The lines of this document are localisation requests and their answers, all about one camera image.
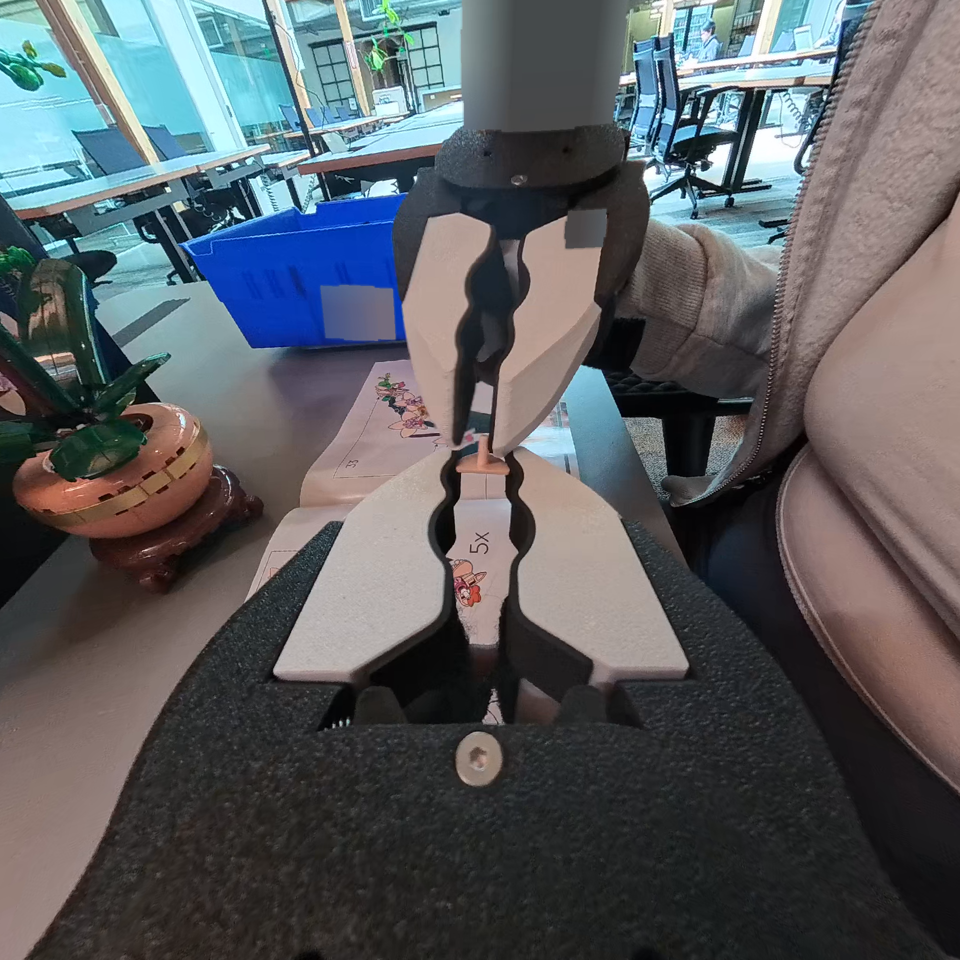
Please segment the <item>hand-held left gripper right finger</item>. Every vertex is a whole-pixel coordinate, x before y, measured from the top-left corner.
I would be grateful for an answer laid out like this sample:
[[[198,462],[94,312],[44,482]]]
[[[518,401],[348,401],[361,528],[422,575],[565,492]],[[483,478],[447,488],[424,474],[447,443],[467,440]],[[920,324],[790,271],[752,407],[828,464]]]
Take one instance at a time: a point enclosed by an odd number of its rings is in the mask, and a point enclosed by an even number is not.
[[[510,473],[510,564],[501,609],[501,715],[549,722],[574,688],[609,700],[623,682],[682,681],[689,659],[619,513],[518,447]]]

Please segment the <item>wood-edged office desk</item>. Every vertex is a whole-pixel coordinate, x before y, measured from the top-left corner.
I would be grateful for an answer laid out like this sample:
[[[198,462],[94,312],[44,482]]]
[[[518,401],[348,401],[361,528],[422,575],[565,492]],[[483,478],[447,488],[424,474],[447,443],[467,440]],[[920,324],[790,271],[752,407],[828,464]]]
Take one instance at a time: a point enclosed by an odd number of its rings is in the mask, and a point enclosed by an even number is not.
[[[832,82],[834,73],[834,57],[829,53],[821,54],[785,54],[776,58],[771,64],[765,66],[747,66],[740,61],[738,66],[731,69],[721,69],[719,62],[707,63],[701,68],[680,67],[677,65],[678,79],[682,89],[694,87],[710,86],[719,87],[738,87],[741,89],[759,89],[766,90],[766,98],[763,103],[759,127],[755,134],[751,150],[757,137],[757,133],[762,126],[765,104],[768,98],[774,94],[786,94],[793,90],[826,90]],[[654,171],[663,178],[663,183],[650,189],[651,193],[664,186],[668,179],[673,179],[676,174],[670,173],[664,175],[659,172],[651,162],[647,149],[642,146],[642,137],[636,132],[631,131],[632,119],[634,115],[635,103],[637,99],[635,67],[629,74],[620,79],[620,88],[618,91],[616,122],[626,131],[629,153],[634,160],[642,162],[648,169]],[[727,93],[718,97],[713,104],[709,114],[709,122],[718,123],[722,128],[733,129],[737,126],[738,113],[741,104],[741,95],[738,93]],[[756,179],[747,175],[746,179]],[[766,191],[757,193],[737,194],[734,201],[743,194],[762,194]],[[679,193],[672,193],[663,198],[676,195],[682,197]]]
[[[316,176],[321,197],[359,196],[376,183],[393,183],[403,194],[422,169],[434,166],[443,144],[463,125],[461,99],[361,137],[345,151],[328,151],[297,167],[303,177]]]
[[[172,210],[211,191],[226,191],[246,215],[259,216],[249,181],[259,176],[289,182],[307,150],[276,152],[267,146],[218,150],[137,167],[6,200],[28,225],[41,227],[75,251],[80,238]]]

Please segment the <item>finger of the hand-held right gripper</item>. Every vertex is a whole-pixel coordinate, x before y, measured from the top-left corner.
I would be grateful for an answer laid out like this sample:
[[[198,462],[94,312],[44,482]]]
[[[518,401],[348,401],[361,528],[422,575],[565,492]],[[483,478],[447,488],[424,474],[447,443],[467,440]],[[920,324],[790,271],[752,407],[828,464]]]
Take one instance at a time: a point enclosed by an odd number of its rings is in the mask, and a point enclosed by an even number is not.
[[[527,294],[512,314],[512,343],[498,369],[490,447],[507,454],[544,420],[570,384],[599,328],[594,299],[606,212],[569,212],[523,240]]]
[[[441,440],[474,443],[468,422],[477,382],[499,351],[499,322],[474,304],[472,283],[495,247],[486,222],[463,213],[429,218],[403,298],[414,379]]]

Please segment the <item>pink petal brick piece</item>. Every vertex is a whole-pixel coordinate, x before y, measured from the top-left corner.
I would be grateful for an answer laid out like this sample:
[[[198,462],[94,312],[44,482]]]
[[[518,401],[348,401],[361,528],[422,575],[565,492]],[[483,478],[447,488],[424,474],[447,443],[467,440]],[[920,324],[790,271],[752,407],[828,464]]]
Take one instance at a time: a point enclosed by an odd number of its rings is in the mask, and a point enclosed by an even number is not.
[[[472,453],[461,452],[456,471],[458,474],[507,476],[511,468],[508,462],[492,453],[489,434],[478,434],[476,450]]]

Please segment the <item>row of black office chairs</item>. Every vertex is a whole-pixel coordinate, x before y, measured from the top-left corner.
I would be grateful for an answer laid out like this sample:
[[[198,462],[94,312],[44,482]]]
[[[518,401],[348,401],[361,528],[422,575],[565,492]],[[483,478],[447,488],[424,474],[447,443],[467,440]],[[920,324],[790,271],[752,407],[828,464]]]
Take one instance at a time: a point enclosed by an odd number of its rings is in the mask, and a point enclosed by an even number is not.
[[[690,218],[696,220],[702,200],[723,197],[730,209],[738,194],[772,188],[759,178],[746,178],[766,90],[682,88],[671,34],[634,43],[632,59],[636,96],[630,130],[641,136],[658,172],[676,174],[651,193],[652,201],[678,193],[689,200]],[[736,126],[730,129],[710,122],[714,101],[728,93],[741,95]]]

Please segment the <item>green background plant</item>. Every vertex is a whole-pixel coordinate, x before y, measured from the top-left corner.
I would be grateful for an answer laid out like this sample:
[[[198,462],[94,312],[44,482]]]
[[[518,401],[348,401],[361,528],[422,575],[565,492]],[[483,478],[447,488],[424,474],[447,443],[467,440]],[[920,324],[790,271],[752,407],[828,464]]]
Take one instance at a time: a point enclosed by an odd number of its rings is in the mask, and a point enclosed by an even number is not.
[[[373,9],[378,23],[376,30],[365,41],[362,55],[371,73],[382,74],[390,59],[407,52],[413,37],[406,30],[403,16],[394,2],[373,2]]]

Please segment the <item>person's black pants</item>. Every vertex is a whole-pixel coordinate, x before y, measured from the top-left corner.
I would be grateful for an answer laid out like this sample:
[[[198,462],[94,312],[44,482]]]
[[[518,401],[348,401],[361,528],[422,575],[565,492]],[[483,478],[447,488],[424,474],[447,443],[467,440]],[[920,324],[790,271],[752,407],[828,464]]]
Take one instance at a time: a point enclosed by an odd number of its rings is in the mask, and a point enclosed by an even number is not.
[[[842,678],[786,581],[775,532],[785,471],[700,507],[664,506],[692,570],[777,661],[818,725],[880,866],[958,958],[959,799]]]

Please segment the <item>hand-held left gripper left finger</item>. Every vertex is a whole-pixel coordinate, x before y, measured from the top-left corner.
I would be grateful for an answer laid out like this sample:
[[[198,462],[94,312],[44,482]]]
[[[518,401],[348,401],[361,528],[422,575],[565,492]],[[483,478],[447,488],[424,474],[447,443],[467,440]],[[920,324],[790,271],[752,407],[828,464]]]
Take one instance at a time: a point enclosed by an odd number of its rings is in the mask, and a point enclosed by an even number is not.
[[[273,666],[285,682],[366,685],[454,616],[438,524],[459,494],[438,451],[397,474],[342,522]]]

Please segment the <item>open instruction booklet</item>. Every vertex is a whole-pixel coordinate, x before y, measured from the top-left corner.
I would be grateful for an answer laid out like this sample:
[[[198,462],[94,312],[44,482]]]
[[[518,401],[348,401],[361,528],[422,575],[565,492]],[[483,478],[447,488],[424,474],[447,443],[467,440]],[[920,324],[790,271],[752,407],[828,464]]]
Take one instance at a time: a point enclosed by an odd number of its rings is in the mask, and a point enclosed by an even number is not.
[[[330,522],[426,456],[446,451],[409,361],[375,363],[340,430],[308,470],[299,507],[272,534],[247,596],[253,596]],[[465,474],[447,551],[463,630],[475,653],[498,644],[500,610],[515,550],[511,507],[499,475]]]

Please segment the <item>brick orchid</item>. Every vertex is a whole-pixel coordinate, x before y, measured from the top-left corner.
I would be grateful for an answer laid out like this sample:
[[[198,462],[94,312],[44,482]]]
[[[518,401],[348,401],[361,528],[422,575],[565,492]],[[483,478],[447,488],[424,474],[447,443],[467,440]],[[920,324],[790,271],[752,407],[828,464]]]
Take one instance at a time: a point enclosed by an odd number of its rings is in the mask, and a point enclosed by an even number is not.
[[[198,416],[146,401],[171,355],[120,352],[117,370],[87,274],[43,252],[6,198],[1,334],[2,469],[34,522],[163,594],[186,555],[262,517],[262,500],[214,461]]]

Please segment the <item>blue plastic bin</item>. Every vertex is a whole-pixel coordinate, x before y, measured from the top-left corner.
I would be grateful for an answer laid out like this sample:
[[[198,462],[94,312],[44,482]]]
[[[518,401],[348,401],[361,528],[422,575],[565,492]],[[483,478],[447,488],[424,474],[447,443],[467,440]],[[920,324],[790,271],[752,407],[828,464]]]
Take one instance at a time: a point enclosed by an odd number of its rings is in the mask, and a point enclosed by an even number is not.
[[[392,231],[404,199],[289,208],[182,247],[253,348],[403,342]]]

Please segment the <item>person's right forearm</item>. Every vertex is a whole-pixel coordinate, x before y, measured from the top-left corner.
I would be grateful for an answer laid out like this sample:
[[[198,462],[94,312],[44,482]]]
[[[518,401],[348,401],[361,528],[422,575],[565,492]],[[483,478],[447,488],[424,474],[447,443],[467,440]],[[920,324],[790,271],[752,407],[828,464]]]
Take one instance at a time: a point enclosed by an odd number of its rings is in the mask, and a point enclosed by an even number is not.
[[[600,367],[705,397],[753,399],[769,361],[781,254],[696,223],[650,220]]]

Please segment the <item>grey desk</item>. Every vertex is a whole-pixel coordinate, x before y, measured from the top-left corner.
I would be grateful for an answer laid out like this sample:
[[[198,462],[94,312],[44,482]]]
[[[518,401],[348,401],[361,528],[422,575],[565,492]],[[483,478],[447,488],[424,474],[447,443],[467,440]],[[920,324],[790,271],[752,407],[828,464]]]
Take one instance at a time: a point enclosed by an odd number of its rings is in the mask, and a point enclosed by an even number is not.
[[[131,766],[186,669],[243,605],[277,524],[378,361],[399,346],[254,349],[206,284],[99,310],[153,390],[198,416],[215,460],[261,498],[155,595],[66,540],[2,607],[2,958],[24,958],[86,870]]]

